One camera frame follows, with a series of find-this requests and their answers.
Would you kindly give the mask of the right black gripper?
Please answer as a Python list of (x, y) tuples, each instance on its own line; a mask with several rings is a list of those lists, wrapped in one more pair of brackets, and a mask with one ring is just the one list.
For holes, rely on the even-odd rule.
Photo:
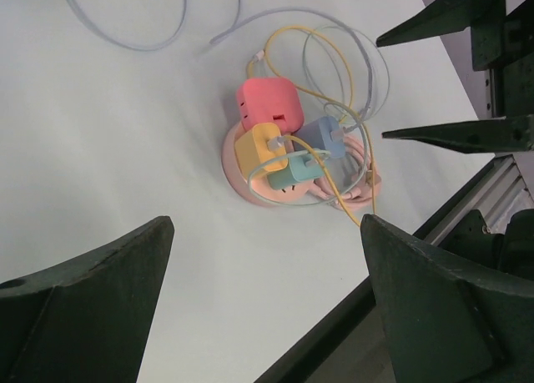
[(435, 0), (376, 39), (380, 48), (471, 27), (472, 63), (487, 76), (492, 119), (387, 131), (463, 154), (533, 150), (533, 0)]

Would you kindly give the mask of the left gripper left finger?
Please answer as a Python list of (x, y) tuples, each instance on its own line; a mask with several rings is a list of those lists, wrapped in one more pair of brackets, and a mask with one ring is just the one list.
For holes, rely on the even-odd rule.
[(174, 238), (159, 216), (1, 284), (3, 382), (135, 382)]

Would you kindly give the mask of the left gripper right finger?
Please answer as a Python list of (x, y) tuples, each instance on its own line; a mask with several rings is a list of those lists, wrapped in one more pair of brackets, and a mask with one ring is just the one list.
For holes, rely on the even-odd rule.
[(533, 379), (533, 217), (515, 214), (485, 262), (368, 214), (360, 233), (399, 382)]

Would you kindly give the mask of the pink round socket hub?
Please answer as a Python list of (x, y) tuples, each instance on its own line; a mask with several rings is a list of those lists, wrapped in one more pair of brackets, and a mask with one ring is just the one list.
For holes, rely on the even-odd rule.
[(238, 122), (227, 133), (222, 146), (221, 162), (226, 179), (234, 191), (243, 199), (259, 206), (275, 206), (277, 204), (296, 204), (302, 200), (314, 184), (313, 180), (297, 183), (284, 189), (271, 188), (266, 177), (254, 179), (251, 187), (259, 198), (249, 191), (246, 178), (240, 172), (237, 158), (234, 154), (234, 141), (244, 134), (241, 122)]

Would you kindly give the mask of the small teal cube charger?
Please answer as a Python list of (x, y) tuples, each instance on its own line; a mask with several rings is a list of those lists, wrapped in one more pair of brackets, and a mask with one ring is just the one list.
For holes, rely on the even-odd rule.
[(288, 164), (284, 169), (269, 174), (267, 180), (272, 189), (281, 190), (318, 179), (323, 175), (324, 171), (315, 158), (308, 152), (300, 151), (300, 154), (288, 158)]

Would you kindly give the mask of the red pink cube charger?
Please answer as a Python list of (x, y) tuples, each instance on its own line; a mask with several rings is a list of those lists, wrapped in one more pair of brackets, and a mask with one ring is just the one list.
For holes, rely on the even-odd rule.
[(247, 78), (235, 97), (245, 131), (258, 123), (275, 123), (281, 133), (289, 134), (304, 125), (297, 88), (287, 78)]

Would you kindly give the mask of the small yellow orange adapter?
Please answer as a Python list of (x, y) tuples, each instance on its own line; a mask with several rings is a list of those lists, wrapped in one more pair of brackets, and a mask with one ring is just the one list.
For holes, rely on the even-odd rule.
[(234, 141), (234, 151), (240, 172), (247, 179), (262, 163), (286, 155), (284, 145), (270, 149), (268, 142), (281, 135), (275, 123), (258, 123)]

